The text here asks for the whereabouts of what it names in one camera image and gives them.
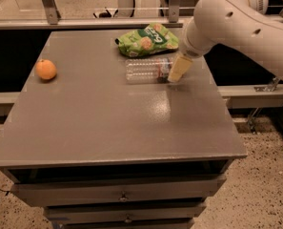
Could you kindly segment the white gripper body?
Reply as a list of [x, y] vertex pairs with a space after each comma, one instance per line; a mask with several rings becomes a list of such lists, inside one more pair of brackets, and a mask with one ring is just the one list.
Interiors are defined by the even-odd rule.
[[183, 31], [179, 50], [190, 58], [199, 58], [208, 52], [208, 40], [199, 31]]

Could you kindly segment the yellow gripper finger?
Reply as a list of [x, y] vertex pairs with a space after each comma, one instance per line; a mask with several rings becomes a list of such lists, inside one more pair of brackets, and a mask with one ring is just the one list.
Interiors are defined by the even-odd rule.
[[182, 53], [178, 53], [172, 62], [168, 81], [171, 83], [178, 82], [182, 78], [182, 76], [188, 71], [191, 65], [192, 60], [188, 56], [185, 56]]

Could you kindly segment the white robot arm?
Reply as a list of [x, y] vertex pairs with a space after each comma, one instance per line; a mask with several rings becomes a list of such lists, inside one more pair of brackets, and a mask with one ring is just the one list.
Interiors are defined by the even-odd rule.
[[222, 44], [283, 80], [283, 23], [265, 15], [267, 6], [268, 0], [199, 0], [178, 55], [192, 62]]

